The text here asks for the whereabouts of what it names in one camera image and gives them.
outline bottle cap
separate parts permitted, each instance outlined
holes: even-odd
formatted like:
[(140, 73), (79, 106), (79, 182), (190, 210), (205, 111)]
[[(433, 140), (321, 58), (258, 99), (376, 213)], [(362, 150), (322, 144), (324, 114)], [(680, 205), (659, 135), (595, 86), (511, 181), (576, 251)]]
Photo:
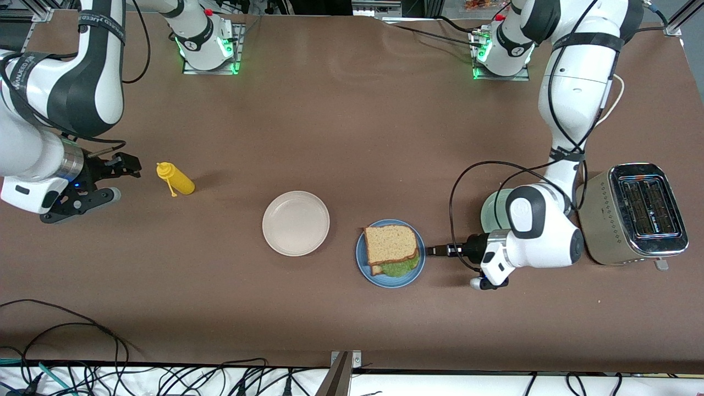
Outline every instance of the bottle cap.
[(158, 162), (156, 164), (156, 174), (164, 180), (173, 177), (175, 173), (176, 170), (172, 163)]

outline sandwich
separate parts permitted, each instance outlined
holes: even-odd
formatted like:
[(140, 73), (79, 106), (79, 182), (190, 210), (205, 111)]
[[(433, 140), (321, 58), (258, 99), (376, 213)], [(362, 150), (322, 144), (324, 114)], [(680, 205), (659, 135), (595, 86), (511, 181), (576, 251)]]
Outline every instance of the sandwich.
[(367, 263), (372, 276), (404, 276), (418, 266), (420, 255), (415, 233), (406, 225), (364, 228)]

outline table surface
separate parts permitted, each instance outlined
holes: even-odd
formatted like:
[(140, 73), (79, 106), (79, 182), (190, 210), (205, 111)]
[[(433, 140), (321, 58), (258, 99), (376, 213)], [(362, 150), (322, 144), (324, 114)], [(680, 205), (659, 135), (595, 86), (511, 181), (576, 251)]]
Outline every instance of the table surface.
[[(478, 292), (459, 261), (430, 258), (413, 284), (386, 290), (357, 268), (360, 228), (398, 218), (427, 245), (447, 243), (448, 194), (465, 167), (547, 159), (537, 98), (549, 45), (532, 56), (530, 82), (492, 82), (472, 79), (464, 46), (372, 18), (265, 16), (246, 38), (239, 75), (193, 76), (181, 74), (165, 21), (145, 19), (149, 71), (125, 85), (122, 121), (102, 136), (129, 142), (142, 178), (100, 182), (122, 200), (62, 225), (0, 204), (1, 300), (38, 298), (91, 316), (141, 361), (264, 356), (317, 366), (331, 350), (359, 349), (371, 368), (700, 371), (704, 112), (678, 39), (644, 32), (626, 45), (617, 67), (626, 91), (588, 149), (593, 174), (632, 161), (668, 174), (691, 241), (669, 271), (584, 257), (522, 268), (510, 287)], [(30, 48), (73, 51), (75, 22), (74, 12), (56, 12)], [(462, 38), (438, 22), (412, 25)], [(145, 59), (135, 14), (127, 31), (124, 76), (133, 78)], [(171, 198), (159, 161), (175, 163), (197, 191)], [(481, 231), (482, 202), (511, 173), (467, 175), (458, 235)], [(267, 205), (291, 190), (316, 194), (331, 216), (323, 245), (296, 258), (272, 251), (261, 232)], [(0, 340), (23, 346), (71, 320), (9, 307)], [(112, 348), (96, 331), (64, 328), (29, 358), (112, 360)]]

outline white cable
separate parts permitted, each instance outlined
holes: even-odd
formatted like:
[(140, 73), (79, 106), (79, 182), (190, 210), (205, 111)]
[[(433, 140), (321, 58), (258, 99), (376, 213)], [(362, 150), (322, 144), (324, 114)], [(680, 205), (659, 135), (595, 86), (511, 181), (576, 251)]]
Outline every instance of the white cable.
[(614, 77), (621, 82), (621, 92), (618, 93), (618, 96), (616, 97), (616, 100), (614, 101), (614, 104), (611, 105), (609, 108), (609, 111), (604, 114), (604, 116), (596, 122), (596, 125), (601, 124), (602, 122), (606, 121), (606, 118), (608, 118), (611, 115), (611, 112), (614, 111), (614, 108), (618, 104), (619, 100), (621, 100), (621, 97), (623, 96), (623, 91), (626, 89), (626, 83), (623, 82), (623, 79), (618, 76), (618, 74), (614, 73)]

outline yellow squeeze bottle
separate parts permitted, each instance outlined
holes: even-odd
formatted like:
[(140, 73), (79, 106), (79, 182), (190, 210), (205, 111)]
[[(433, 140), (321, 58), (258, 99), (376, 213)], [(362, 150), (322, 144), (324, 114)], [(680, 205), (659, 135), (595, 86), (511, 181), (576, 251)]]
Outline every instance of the yellow squeeze bottle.
[(173, 163), (158, 162), (156, 164), (156, 174), (169, 185), (172, 197), (176, 197), (174, 188), (185, 195), (192, 193), (196, 189), (193, 181), (184, 175), (182, 171), (179, 171)]

